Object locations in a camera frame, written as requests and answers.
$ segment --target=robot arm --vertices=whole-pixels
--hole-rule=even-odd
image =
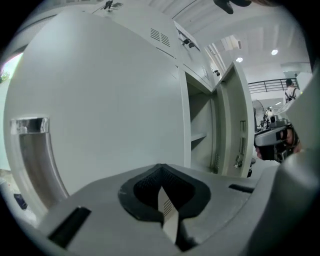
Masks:
[[[287,142],[288,129],[292,130],[292,144]],[[254,146],[259,147],[263,160],[275,160],[281,163],[290,156],[299,138],[287,118],[279,119],[278,115],[270,118],[270,128],[254,135]]]

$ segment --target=machine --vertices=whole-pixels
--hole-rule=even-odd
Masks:
[[[277,114],[270,117],[268,127],[254,135],[254,145],[259,147],[263,160],[275,160],[281,163],[294,152],[294,148],[299,144],[300,140],[294,126],[287,117],[283,116],[292,103],[287,103],[279,109]],[[287,142],[289,133],[292,134],[290,143]]]
[[[320,188],[319,136],[308,139],[297,121],[306,117],[292,112],[306,98],[317,104],[319,73],[287,110],[309,152],[248,179],[255,128],[242,68],[232,63],[217,81],[179,24],[121,4],[63,11],[24,50],[7,93],[5,146],[41,223],[21,228],[52,255],[271,249]]]

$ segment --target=cabinet door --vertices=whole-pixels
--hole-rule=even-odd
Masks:
[[[218,174],[247,177],[254,146],[254,111],[241,66],[233,62],[213,92],[214,156]]]
[[[49,119],[52,154],[69,194],[135,168],[184,165],[178,68],[110,19],[60,13],[27,46],[11,80],[5,146],[29,202],[35,191],[23,180],[30,178],[24,163],[15,160],[10,121],[30,117]]]

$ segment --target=black cable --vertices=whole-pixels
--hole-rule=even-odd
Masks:
[[[173,17],[172,17],[172,19],[174,19],[179,13],[181,13],[184,9],[186,9],[187,7],[189,7],[190,5],[192,5],[195,1],[197,1],[197,0],[194,0],[193,2],[191,2],[191,3],[189,3],[186,7],[184,7],[181,11],[179,11],[176,15],[174,15]]]

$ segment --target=metal railing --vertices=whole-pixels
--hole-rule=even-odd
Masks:
[[[294,87],[299,89],[297,79],[290,79],[292,80]],[[287,78],[250,82],[248,83],[248,87],[251,94],[267,93],[272,91],[285,91],[287,89],[286,80]]]

